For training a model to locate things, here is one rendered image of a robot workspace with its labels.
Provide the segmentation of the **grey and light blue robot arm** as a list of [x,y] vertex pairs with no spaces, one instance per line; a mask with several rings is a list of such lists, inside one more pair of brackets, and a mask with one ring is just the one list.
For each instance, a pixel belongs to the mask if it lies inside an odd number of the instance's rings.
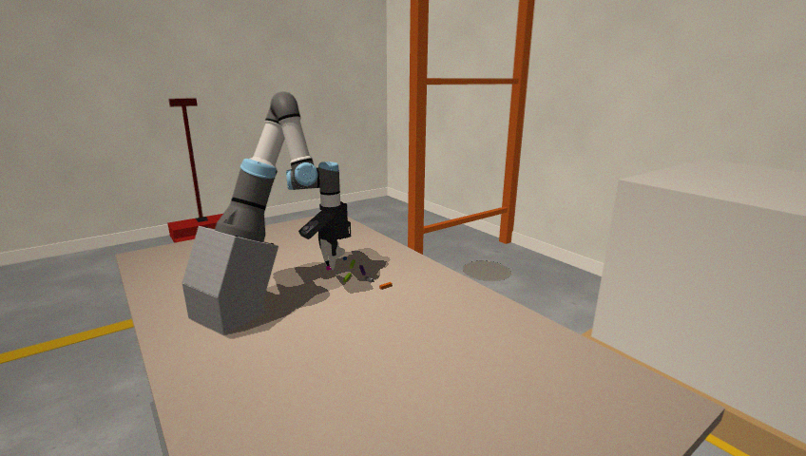
[[[340,205],[338,164],[324,161],[318,168],[314,166],[300,119],[297,100],[292,94],[274,95],[254,157],[243,160],[231,203],[218,220],[216,231],[264,242],[264,212],[278,172],[276,162],[284,140],[292,167],[286,171],[288,189],[319,188],[321,206]],[[298,232],[310,239],[333,217],[332,212],[321,210]]]

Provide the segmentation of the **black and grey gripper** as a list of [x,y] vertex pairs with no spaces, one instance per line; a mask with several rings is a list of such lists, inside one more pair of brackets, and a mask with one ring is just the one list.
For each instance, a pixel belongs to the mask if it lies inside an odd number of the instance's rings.
[[333,270],[336,265],[336,259],[345,254],[345,249],[339,247],[337,239],[351,237],[351,222],[348,221],[347,203],[341,201],[340,205],[337,207],[323,207],[320,204],[319,209],[332,212],[334,215],[334,217],[318,231],[318,242],[324,262],[326,266],[330,266]]

